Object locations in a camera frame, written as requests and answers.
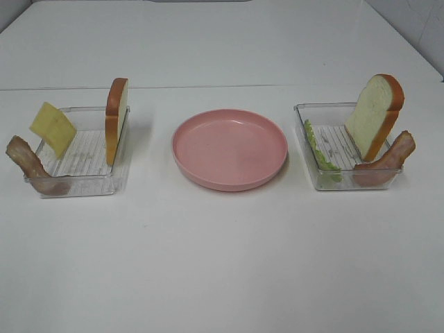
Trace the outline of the green lettuce leaf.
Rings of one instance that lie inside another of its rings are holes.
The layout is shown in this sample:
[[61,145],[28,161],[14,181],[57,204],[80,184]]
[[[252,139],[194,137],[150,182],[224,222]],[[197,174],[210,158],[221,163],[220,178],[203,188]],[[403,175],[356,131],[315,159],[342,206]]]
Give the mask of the green lettuce leaf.
[[308,119],[306,119],[304,122],[304,129],[306,132],[308,142],[311,146],[311,149],[313,150],[314,157],[316,159],[319,169],[321,169],[323,171],[333,171],[334,174],[330,175],[330,178],[332,179],[332,181],[341,182],[342,177],[341,177],[341,174],[339,173],[340,168],[338,168],[335,164],[327,161],[323,152],[319,149],[314,130],[313,130],[311,123]]

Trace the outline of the bacon strip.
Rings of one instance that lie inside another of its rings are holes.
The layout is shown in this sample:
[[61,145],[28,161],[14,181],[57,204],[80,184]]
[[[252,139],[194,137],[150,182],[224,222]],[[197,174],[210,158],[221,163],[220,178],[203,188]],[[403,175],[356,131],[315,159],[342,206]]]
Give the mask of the bacon strip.
[[395,177],[396,170],[401,169],[404,161],[414,152],[416,143],[410,132],[402,131],[394,140],[390,149],[380,159],[367,164],[356,164],[354,181],[362,187],[383,185]]
[[44,169],[39,157],[31,150],[28,143],[14,135],[6,147],[6,155],[31,179],[32,187],[47,196],[61,196],[69,192],[69,181],[55,181]]

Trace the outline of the bread slice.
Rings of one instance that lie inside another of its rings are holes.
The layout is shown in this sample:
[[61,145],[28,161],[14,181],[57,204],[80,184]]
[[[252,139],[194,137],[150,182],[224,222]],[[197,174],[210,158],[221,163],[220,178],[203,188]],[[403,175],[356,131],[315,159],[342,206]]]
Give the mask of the bread slice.
[[114,164],[128,100],[128,79],[115,78],[108,92],[105,107],[105,160]]
[[404,105],[404,92],[389,74],[376,74],[361,91],[345,129],[365,162],[379,153]]

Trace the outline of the pink round plate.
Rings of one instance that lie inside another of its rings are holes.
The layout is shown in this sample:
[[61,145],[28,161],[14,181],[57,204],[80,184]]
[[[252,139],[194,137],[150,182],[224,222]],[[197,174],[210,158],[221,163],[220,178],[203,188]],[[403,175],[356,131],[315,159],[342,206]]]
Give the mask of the pink round plate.
[[202,112],[184,121],[173,134],[171,149],[184,176],[219,191],[245,191],[267,183],[288,155],[279,126],[236,109]]

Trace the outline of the right clear plastic tray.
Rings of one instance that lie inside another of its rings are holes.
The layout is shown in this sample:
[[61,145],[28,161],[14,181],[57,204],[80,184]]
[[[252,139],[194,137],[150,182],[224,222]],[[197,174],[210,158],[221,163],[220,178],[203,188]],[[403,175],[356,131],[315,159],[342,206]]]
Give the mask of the right clear plastic tray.
[[[354,103],[302,103],[294,106],[296,113],[296,134],[305,156],[305,162],[315,189],[319,191],[360,191],[388,189],[403,168],[396,170],[394,178],[383,185],[362,187],[353,175],[356,164],[363,164],[359,151],[345,130],[345,121],[355,109]],[[334,182],[330,178],[333,171],[319,169],[313,150],[308,142],[304,122],[308,119],[314,130],[319,149],[327,161],[340,168],[342,181]]]

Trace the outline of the clear plastic tray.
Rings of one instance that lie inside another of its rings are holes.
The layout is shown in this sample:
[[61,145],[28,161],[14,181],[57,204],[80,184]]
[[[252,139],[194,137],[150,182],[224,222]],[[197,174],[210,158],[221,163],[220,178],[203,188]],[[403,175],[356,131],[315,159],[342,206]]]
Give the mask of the clear plastic tray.
[[[302,103],[294,106],[296,113],[296,134],[305,156],[305,162],[315,189],[319,191],[360,191],[388,189],[403,168],[396,170],[394,178],[383,185],[362,187],[353,175],[356,164],[363,164],[359,151],[345,130],[345,121],[355,109],[354,103]],[[333,171],[319,169],[313,150],[308,142],[304,122],[308,119],[314,130],[319,149],[327,161],[340,168],[342,181],[334,182],[330,178]]]
[[35,154],[50,178],[29,178],[42,198],[103,196],[115,194],[126,187],[131,152],[128,148],[130,109],[126,109],[123,128],[112,166],[106,163],[105,108],[62,108],[76,127],[77,133],[61,158],[41,141]]

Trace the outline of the left clear plastic tray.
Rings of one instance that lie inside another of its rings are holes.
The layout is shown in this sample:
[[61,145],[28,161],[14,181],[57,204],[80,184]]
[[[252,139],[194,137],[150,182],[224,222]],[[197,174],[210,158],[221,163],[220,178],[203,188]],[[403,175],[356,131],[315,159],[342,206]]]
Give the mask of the left clear plastic tray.
[[115,194],[126,187],[131,152],[128,148],[130,109],[126,109],[123,128],[112,166],[106,163],[105,108],[62,108],[76,127],[77,133],[61,158],[41,141],[35,154],[50,178],[29,178],[42,198],[103,196]]

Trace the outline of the yellow cheese slice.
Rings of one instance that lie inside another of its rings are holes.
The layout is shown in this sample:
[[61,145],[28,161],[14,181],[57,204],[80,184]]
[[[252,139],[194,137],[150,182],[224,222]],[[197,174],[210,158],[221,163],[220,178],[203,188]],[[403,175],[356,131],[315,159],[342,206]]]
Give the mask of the yellow cheese slice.
[[65,114],[48,102],[43,102],[30,130],[53,149],[57,159],[63,156],[77,133]]

